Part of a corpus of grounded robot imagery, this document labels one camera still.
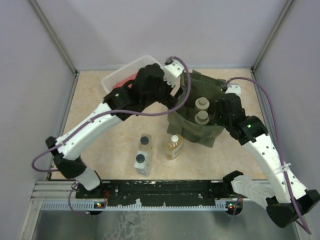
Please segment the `cream bottle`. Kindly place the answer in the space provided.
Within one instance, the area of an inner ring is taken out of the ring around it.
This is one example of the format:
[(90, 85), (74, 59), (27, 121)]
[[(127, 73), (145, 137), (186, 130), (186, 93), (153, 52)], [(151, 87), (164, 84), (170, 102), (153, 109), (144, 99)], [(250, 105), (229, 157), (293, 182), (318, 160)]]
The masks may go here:
[(205, 97), (200, 97), (195, 101), (195, 110), (197, 112), (207, 111), (210, 106), (210, 102)]
[(194, 121), (198, 125), (207, 125), (209, 123), (209, 114), (205, 110), (201, 110), (194, 116)]

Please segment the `olive green canvas bag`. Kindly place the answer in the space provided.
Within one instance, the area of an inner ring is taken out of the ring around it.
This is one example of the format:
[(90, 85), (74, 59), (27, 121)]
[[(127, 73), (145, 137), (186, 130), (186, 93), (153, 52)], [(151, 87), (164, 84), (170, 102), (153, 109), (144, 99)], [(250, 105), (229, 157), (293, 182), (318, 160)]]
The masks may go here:
[[(216, 138), (224, 127), (215, 124), (216, 104), (219, 97), (225, 94), (221, 86), (224, 79), (216, 79), (204, 75), (196, 70), (190, 73), (191, 89), (184, 106), (167, 115), (167, 133), (181, 135), (185, 140), (206, 147), (213, 147)], [(199, 125), (195, 122), (196, 100), (205, 97), (209, 101), (208, 123)]]

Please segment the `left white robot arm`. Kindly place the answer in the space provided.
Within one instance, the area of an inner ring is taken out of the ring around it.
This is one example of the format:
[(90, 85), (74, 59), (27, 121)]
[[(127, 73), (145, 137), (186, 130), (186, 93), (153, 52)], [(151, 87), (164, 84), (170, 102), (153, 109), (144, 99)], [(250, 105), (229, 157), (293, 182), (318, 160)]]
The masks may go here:
[(154, 103), (173, 109), (181, 100), (183, 90), (175, 95), (172, 90), (185, 68), (176, 60), (161, 67), (157, 63), (142, 67), (134, 79), (114, 88), (98, 107), (78, 126), (60, 137), (48, 137), (58, 171), (66, 179), (74, 179), (83, 185), (91, 197), (103, 195), (104, 186), (96, 171), (88, 168), (81, 153), (108, 129), (124, 122), (132, 115), (143, 112)]

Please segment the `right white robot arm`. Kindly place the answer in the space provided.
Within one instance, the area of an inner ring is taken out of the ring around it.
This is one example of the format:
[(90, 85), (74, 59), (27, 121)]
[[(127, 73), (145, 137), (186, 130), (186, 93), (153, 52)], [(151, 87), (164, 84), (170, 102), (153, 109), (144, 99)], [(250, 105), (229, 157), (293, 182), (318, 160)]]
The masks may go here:
[(229, 198), (243, 195), (266, 209), (280, 228), (298, 220), (319, 201), (315, 189), (307, 189), (292, 173), (288, 163), (281, 163), (268, 130), (257, 116), (247, 116), (241, 99), (226, 93), (215, 102), (215, 121), (224, 127), (256, 160), (270, 186), (258, 183), (240, 171), (223, 178), (223, 192)]

